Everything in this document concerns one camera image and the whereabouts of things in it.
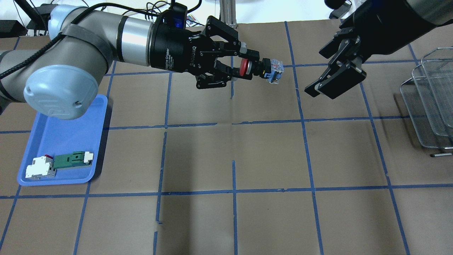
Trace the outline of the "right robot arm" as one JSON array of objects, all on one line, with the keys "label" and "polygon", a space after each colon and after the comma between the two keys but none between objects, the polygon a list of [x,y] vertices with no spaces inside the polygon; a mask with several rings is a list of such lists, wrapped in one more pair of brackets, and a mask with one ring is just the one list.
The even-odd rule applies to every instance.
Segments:
[{"label": "right robot arm", "polygon": [[433,29],[452,23],[451,0],[366,0],[319,50],[327,69],[304,92],[336,99],[361,83],[372,55],[390,55]]}]

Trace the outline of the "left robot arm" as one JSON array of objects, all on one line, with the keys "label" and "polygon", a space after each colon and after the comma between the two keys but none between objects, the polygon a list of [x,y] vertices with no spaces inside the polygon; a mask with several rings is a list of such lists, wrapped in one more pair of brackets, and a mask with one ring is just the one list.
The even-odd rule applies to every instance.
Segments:
[{"label": "left robot arm", "polygon": [[263,78],[269,60],[239,41],[238,32],[213,16],[202,31],[186,29],[188,9],[173,2],[155,22],[58,5],[48,22],[50,42],[37,52],[1,52],[1,111],[27,103],[50,117],[86,113],[112,63],[189,73],[198,89],[225,87],[232,79]]}]

